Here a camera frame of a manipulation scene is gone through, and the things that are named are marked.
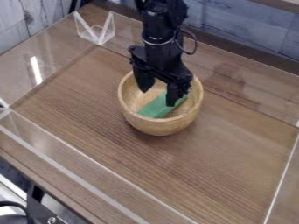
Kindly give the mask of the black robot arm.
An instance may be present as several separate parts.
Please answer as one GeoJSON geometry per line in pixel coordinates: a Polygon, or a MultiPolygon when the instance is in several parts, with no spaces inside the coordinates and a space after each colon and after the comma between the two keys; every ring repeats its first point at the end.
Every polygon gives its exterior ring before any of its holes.
{"type": "Polygon", "coordinates": [[[188,6],[183,0],[135,0],[143,18],[144,45],[130,45],[129,63],[135,81],[145,93],[160,80],[167,85],[165,105],[172,107],[188,94],[192,72],[183,63],[184,30],[188,6]]]}

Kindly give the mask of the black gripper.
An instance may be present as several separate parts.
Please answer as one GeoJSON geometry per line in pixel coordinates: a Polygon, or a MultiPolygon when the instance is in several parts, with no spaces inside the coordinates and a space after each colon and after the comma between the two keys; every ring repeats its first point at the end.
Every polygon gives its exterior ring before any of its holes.
{"type": "Polygon", "coordinates": [[[183,64],[183,42],[173,40],[164,45],[130,45],[128,52],[139,89],[145,93],[155,80],[164,82],[165,105],[172,107],[188,94],[192,81],[192,72],[183,64]]]}

